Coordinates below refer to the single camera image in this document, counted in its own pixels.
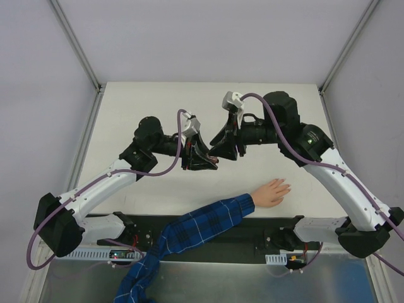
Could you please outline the pink nail polish bottle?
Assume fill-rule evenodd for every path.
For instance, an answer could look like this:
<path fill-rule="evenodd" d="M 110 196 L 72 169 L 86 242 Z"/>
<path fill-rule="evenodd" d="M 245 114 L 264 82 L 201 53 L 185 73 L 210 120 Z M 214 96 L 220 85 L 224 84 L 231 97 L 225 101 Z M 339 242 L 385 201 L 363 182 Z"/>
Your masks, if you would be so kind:
<path fill-rule="evenodd" d="M 219 159 L 217 157 L 213 157 L 213 156 L 210 156 L 210 155 L 207 155 L 206 157 L 209 160 L 209 162 L 211 162 L 213 164 L 217 164 L 219 162 Z"/>

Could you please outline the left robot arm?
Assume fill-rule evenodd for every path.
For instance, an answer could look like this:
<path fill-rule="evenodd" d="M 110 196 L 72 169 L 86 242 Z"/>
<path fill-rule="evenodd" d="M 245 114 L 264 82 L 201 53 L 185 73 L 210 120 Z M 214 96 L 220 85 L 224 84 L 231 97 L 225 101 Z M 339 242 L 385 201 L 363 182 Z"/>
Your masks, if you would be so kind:
<path fill-rule="evenodd" d="M 122 213 L 87 216 L 122 188 L 144 176 L 155 176 L 156 154 L 173 157 L 184 170 L 217 170 L 218 158 L 208 154 L 196 116 L 181 112 L 177 126 L 178 132 L 169 136 L 158 118 L 143 118 L 130 145 L 102 173 L 67 193 L 41 197 L 33 227 L 57 257 L 67 256 L 86 242 L 113 239 L 125 246 L 132 241 L 134 225 Z"/>

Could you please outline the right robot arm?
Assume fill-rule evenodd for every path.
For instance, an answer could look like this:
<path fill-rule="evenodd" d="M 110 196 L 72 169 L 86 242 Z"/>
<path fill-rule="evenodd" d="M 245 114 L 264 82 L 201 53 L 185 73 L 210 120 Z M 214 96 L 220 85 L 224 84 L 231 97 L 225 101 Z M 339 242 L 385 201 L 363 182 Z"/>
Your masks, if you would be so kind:
<path fill-rule="evenodd" d="M 315 177 L 347 214 L 341 218 L 297 217 L 292 226 L 271 236 L 276 246 L 292 251 L 306 242 L 332 243 L 357 258 L 366 258 L 385 245 L 391 230 L 398 230 L 403 210 L 391 208 L 371 194 L 325 132 L 301 122 L 297 101 L 288 93 L 261 97 L 227 92 L 222 107 L 229 115 L 210 142 L 211 156 L 237 160 L 249 145 L 276 144 L 285 157 Z"/>

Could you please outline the blue plaid sleeve forearm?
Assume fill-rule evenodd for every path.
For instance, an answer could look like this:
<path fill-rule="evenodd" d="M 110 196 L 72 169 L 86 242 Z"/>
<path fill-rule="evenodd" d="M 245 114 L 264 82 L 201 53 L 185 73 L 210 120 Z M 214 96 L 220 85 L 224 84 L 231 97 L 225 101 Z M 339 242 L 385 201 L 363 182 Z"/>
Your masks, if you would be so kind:
<path fill-rule="evenodd" d="M 146 296 L 146 289 L 156 277 L 164 257 L 202 246 L 240 224 L 254 210 L 251 195 L 242 194 L 203 206 L 170 222 L 146 256 L 129 269 L 114 302 L 154 302 Z"/>

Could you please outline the mannequin hand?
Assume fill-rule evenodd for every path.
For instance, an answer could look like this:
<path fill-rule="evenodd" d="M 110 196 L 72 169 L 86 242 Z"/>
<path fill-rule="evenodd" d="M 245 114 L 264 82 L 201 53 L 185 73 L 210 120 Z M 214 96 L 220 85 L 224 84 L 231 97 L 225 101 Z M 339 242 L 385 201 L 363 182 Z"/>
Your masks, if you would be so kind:
<path fill-rule="evenodd" d="M 290 184 L 286 184 L 285 179 L 273 179 L 257 188 L 250 195 L 255 206 L 272 208 L 279 205 L 290 191 Z"/>

